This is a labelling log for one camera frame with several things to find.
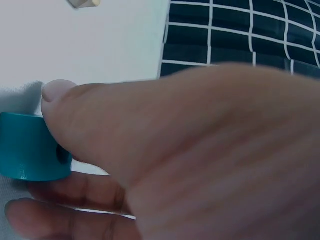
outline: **white surface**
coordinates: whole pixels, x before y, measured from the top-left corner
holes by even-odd
[[[169,0],[103,0],[74,10],[65,0],[8,0],[0,8],[0,112],[39,113],[41,85],[155,79]],[[79,172],[103,174],[74,164]],[[19,240],[5,203],[28,193],[0,176],[0,239]]]

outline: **black grid pattern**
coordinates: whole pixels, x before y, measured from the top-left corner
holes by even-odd
[[[159,77],[223,62],[320,79],[320,0],[171,0]]]

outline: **teal plastic piece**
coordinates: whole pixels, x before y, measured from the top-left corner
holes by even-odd
[[[53,138],[42,116],[0,114],[0,174],[53,181],[71,174],[72,156]]]

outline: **skin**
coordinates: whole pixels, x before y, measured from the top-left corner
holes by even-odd
[[[320,234],[320,85],[262,67],[42,93],[45,121],[111,176],[29,183],[7,205],[31,240],[305,240]],[[76,211],[64,206],[133,215]]]

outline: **fingernail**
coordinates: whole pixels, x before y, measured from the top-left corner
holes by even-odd
[[[47,103],[51,103],[75,86],[76,84],[72,81],[54,80],[44,86],[42,89],[42,97]]]

